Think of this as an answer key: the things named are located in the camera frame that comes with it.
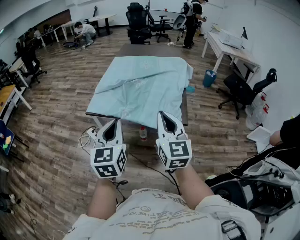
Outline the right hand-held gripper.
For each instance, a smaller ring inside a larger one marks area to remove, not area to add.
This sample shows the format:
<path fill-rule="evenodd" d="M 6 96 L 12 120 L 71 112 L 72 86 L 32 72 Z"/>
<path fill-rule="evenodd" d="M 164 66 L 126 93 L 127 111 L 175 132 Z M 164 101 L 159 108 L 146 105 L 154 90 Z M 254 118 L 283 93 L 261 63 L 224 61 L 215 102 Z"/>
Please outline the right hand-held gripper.
<path fill-rule="evenodd" d="M 184 125 L 174 115 L 157 113 L 157 154 L 166 170 L 185 168 L 192 159 L 191 140 L 185 134 Z"/>

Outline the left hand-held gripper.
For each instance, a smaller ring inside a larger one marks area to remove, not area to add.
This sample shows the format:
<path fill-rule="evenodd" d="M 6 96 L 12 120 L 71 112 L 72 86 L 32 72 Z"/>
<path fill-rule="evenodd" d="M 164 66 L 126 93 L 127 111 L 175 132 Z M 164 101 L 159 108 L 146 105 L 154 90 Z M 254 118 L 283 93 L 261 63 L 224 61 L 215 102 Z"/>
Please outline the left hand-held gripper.
<path fill-rule="evenodd" d="M 121 127 L 121 121 L 115 119 L 97 133 L 95 147 L 90 150 L 90 165 L 98 178 L 120 177 L 123 173 L 127 157 Z"/>

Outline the light blue floral cloth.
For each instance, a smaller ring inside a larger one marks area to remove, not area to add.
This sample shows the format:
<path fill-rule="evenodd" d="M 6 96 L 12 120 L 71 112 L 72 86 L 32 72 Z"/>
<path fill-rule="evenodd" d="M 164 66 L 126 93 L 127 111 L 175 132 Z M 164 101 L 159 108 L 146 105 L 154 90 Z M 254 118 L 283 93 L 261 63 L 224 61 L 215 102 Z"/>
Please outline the light blue floral cloth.
<path fill-rule="evenodd" d="M 182 94 L 193 68 L 180 57 L 116 57 L 99 81 L 87 113 L 157 128 L 157 113 L 182 119 Z"/>

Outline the person's left forearm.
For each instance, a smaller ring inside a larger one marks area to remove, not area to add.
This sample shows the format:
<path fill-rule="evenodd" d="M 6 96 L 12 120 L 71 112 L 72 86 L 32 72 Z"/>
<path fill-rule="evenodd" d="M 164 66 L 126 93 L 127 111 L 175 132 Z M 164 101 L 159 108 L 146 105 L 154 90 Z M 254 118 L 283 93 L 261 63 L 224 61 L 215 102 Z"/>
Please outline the person's left forearm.
<path fill-rule="evenodd" d="M 116 212 L 116 187 L 109 179 L 98 179 L 87 216 L 107 220 Z"/>

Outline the teal trash bin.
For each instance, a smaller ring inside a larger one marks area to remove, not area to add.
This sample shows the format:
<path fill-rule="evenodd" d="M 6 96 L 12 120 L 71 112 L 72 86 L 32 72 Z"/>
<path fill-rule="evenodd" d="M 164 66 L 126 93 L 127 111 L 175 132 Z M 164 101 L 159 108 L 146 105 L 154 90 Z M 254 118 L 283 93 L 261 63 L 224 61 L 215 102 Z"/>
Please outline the teal trash bin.
<path fill-rule="evenodd" d="M 215 81 L 217 74 L 212 70 L 206 70 L 204 79 L 203 79 L 203 86 L 209 88 Z"/>

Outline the black office chair with headrest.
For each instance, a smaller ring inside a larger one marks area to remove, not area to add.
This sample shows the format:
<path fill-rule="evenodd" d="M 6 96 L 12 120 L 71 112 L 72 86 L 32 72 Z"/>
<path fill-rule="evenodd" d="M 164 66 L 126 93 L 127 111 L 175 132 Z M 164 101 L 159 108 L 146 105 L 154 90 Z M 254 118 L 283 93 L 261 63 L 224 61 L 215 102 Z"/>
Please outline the black office chair with headrest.
<path fill-rule="evenodd" d="M 221 88 L 216 90 L 216 93 L 222 92 L 228 97 L 227 100 L 223 101 L 218 105 L 219 109 L 222 109 L 222 105 L 231 102 L 236 110 L 236 119 L 240 118 L 238 103 L 242 105 L 242 110 L 246 108 L 247 105 L 251 105 L 255 97 L 263 91 L 264 88 L 277 81 L 277 71 L 271 68 L 266 78 L 257 82 L 253 88 L 247 84 L 247 80 L 243 77 L 237 70 L 233 70 L 233 74 L 229 75 L 224 79 L 225 86 L 229 89 L 225 91 Z"/>

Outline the dark brown table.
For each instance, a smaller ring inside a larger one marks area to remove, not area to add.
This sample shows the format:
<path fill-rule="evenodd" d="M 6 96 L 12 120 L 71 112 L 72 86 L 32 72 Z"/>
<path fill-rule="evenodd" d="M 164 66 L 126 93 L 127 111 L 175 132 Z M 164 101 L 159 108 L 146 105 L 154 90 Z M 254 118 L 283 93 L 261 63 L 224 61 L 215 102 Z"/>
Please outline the dark brown table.
<path fill-rule="evenodd" d="M 178 47 L 164 45 L 132 45 L 124 44 L 117 52 L 117 57 L 124 56 L 155 56 L 155 57 L 183 57 L 183 51 Z M 184 126 L 188 126 L 187 93 L 184 89 L 180 105 L 181 118 Z"/>

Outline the clear plastic water jugs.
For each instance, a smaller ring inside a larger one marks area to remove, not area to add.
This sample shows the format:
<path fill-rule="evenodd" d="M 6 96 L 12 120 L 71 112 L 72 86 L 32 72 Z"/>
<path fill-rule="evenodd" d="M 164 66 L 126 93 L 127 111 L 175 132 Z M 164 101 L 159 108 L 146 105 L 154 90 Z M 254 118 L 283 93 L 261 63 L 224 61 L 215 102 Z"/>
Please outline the clear plastic water jugs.
<path fill-rule="evenodd" d="M 246 106 L 246 126 L 249 130 L 256 129 L 265 120 L 270 108 L 266 103 L 266 97 L 267 95 L 264 92 L 259 93 L 253 102 Z"/>

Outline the white flat paper box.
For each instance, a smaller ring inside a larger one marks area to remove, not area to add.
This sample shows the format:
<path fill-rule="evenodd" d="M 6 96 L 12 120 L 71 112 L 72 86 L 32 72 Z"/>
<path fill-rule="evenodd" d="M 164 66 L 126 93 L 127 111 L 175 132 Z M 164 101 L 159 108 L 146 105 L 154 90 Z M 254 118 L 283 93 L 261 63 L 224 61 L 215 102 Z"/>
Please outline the white flat paper box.
<path fill-rule="evenodd" d="M 271 132 L 262 126 L 258 126 L 255 130 L 247 135 L 247 139 L 256 143 L 269 143 L 270 137 Z"/>

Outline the person's white printed shirt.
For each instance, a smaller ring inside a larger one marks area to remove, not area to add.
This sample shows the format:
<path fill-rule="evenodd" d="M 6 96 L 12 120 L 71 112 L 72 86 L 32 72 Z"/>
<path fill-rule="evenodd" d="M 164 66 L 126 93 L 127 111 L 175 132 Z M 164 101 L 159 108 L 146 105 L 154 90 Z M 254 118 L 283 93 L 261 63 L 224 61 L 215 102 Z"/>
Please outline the person's white printed shirt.
<path fill-rule="evenodd" d="M 63 240 L 260 240 L 254 214 L 219 195 L 190 209 L 176 194 L 142 188 L 107 220 L 82 214 Z"/>

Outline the white wooden-top desk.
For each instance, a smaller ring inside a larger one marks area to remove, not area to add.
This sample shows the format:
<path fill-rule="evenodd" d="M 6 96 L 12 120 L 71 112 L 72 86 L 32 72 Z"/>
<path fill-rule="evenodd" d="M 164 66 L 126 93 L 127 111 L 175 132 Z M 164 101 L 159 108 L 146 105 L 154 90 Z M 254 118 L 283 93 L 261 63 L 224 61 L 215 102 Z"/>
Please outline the white wooden-top desk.
<path fill-rule="evenodd" d="M 221 43 L 221 41 L 218 38 L 218 34 L 213 32 L 207 32 L 206 42 L 202 51 L 201 58 L 204 58 L 208 45 L 211 46 L 214 54 L 217 57 L 216 64 L 213 68 L 213 72 L 215 73 L 217 72 L 220 62 L 224 55 L 231 56 L 232 62 L 234 62 L 235 59 L 238 59 L 243 61 L 244 63 L 248 63 L 250 65 L 255 66 L 254 73 L 247 79 L 247 83 L 250 82 L 251 78 L 257 73 L 257 71 L 260 68 L 258 61 L 254 58 L 254 56 L 249 51 L 245 49 L 236 49 Z"/>

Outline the black low-back office chair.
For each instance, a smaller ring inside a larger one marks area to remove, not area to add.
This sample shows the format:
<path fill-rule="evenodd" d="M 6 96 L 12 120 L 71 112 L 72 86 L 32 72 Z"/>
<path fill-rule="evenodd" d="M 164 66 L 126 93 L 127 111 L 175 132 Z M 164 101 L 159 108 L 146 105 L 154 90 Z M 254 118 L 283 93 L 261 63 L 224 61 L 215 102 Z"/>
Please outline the black low-back office chair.
<path fill-rule="evenodd" d="M 146 9 L 145 10 L 148 16 L 148 20 L 149 20 L 149 26 L 150 26 L 150 31 L 151 32 L 155 32 L 155 35 L 152 35 L 153 37 L 157 37 L 157 42 L 160 42 L 161 38 L 165 38 L 168 39 L 168 41 L 170 42 L 171 39 L 169 38 L 169 35 L 166 34 L 166 31 L 172 30 L 172 26 L 168 23 L 166 23 L 167 21 L 169 21 L 169 19 L 167 19 L 166 15 L 160 15 L 160 21 L 159 23 L 156 23 L 156 21 L 154 20 L 154 18 L 152 17 L 150 10 Z"/>

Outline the black grey equipment backpack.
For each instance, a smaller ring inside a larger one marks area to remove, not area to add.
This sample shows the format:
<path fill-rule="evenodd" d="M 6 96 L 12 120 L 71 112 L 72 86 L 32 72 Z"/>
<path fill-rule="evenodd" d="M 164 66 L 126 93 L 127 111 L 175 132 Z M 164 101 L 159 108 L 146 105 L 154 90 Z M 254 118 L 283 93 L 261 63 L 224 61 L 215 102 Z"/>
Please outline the black grey equipment backpack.
<path fill-rule="evenodd" d="M 270 148 L 205 183 L 256 216 L 261 240 L 300 240 L 300 147 Z"/>

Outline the black high-back office chair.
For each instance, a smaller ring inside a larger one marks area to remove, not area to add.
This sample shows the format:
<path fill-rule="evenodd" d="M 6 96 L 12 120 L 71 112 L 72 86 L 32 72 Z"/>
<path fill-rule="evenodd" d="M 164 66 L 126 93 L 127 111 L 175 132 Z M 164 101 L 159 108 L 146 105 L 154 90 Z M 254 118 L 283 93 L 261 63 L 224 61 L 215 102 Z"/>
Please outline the black high-back office chair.
<path fill-rule="evenodd" d="M 127 7 L 126 17 L 129 27 L 127 28 L 127 35 L 131 44 L 145 45 L 149 44 L 152 34 L 149 25 L 146 23 L 147 13 L 143 6 L 137 2 L 132 2 Z"/>

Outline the white round table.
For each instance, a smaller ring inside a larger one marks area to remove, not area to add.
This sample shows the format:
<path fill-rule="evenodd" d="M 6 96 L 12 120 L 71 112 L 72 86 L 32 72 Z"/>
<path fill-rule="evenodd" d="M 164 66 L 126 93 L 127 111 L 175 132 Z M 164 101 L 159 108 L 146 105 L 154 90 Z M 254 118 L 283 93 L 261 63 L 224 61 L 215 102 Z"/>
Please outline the white round table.
<path fill-rule="evenodd" d="M 96 31 L 97 31 L 97 36 L 98 37 L 105 37 L 108 35 L 111 35 L 113 32 L 110 30 L 110 26 L 109 26 L 109 21 L 108 19 L 111 17 L 115 17 L 116 14 L 112 14 L 112 15 L 100 15 L 100 16 L 95 16 L 92 18 L 89 18 L 88 21 L 89 22 L 95 22 L 96 23 Z M 99 20 L 104 20 L 105 21 L 105 30 L 101 31 L 98 25 L 98 21 Z"/>

